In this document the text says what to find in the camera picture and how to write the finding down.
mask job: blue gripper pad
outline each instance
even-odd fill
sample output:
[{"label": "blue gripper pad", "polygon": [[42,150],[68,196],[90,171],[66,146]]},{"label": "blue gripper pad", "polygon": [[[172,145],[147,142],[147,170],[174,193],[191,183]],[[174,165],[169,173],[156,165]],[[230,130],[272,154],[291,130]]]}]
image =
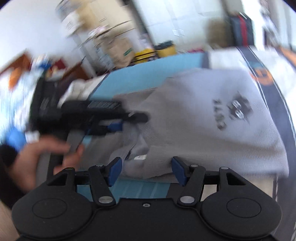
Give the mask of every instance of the blue gripper pad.
[{"label": "blue gripper pad", "polygon": [[186,177],[182,165],[175,158],[172,158],[172,170],[179,184],[184,187],[187,184],[188,177]]},{"label": "blue gripper pad", "polygon": [[120,123],[112,123],[108,126],[108,130],[111,132],[117,132],[117,131],[122,131],[123,128],[123,122]]},{"label": "blue gripper pad", "polygon": [[122,171],[122,160],[119,158],[113,166],[110,167],[109,176],[108,176],[108,186],[112,187],[116,182]]}]

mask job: bed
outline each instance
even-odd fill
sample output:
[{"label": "bed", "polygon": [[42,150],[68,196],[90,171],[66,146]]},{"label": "bed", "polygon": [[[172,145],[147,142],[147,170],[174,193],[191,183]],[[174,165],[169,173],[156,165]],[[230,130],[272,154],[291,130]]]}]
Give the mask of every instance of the bed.
[{"label": "bed", "polygon": [[[292,240],[295,237],[296,193],[296,156],[295,131],[293,120],[296,118],[295,94],[296,78],[295,55],[284,49],[257,51],[255,48],[231,48],[171,56],[152,62],[139,64],[112,72],[90,95],[90,100],[110,99],[117,94],[140,91],[160,86],[166,77],[194,67],[212,69],[248,70],[257,82],[258,91],[269,108],[269,112],[284,142],[290,168],[286,179],[277,176],[264,180],[250,181],[274,198],[282,207],[283,219],[276,231],[280,240]],[[116,200],[124,198],[176,198],[182,191],[178,184],[119,179],[111,188]],[[91,199],[87,187],[78,187],[78,191]],[[215,192],[215,187],[204,189],[202,200]]]}]

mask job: silver rivet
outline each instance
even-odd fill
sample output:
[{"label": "silver rivet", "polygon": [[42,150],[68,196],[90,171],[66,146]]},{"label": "silver rivet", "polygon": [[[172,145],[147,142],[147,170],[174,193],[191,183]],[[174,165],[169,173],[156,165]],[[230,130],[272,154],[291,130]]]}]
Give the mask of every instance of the silver rivet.
[{"label": "silver rivet", "polygon": [[103,197],[99,198],[99,202],[102,204],[108,204],[108,203],[113,202],[113,198],[110,196],[103,196]]},{"label": "silver rivet", "polygon": [[183,196],[180,198],[182,203],[193,203],[195,201],[194,197],[191,196]]},{"label": "silver rivet", "polygon": [[132,111],[131,113],[128,114],[128,117],[132,117],[135,113]]}]

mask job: metal screw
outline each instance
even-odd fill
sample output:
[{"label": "metal screw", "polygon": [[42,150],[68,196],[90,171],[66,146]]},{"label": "metal screw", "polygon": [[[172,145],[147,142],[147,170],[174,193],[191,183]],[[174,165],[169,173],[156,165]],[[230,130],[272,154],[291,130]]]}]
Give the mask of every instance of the metal screw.
[{"label": "metal screw", "polygon": [[99,198],[99,202],[102,204],[108,204],[108,203],[113,202],[113,198],[110,196],[103,196],[103,197]]},{"label": "metal screw", "polygon": [[195,201],[194,197],[191,197],[191,196],[183,196],[180,198],[180,201],[182,203],[193,203]]}]

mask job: yellow container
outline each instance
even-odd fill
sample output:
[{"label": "yellow container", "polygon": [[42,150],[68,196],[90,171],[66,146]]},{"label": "yellow container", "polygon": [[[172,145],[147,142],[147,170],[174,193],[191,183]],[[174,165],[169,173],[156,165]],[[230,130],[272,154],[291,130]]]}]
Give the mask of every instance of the yellow container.
[{"label": "yellow container", "polygon": [[153,57],[155,56],[155,50],[154,49],[144,49],[141,52],[137,52],[135,54],[135,59],[137,60],[135,62],[135,64],[140,64],[140,63],[145,63],[148,62],[148,57]]},{"label": "yellow container", "polygon": [[164,58],[164,57],[167,57],[167,56],[177,54],[176,47],[175,47],[174,44],[172,46],[170,46],[170,47],[165,48],[165,49],[156,50],[156,51],[157,51],[157,54],[158,54],[158,56],[160,58]]}]

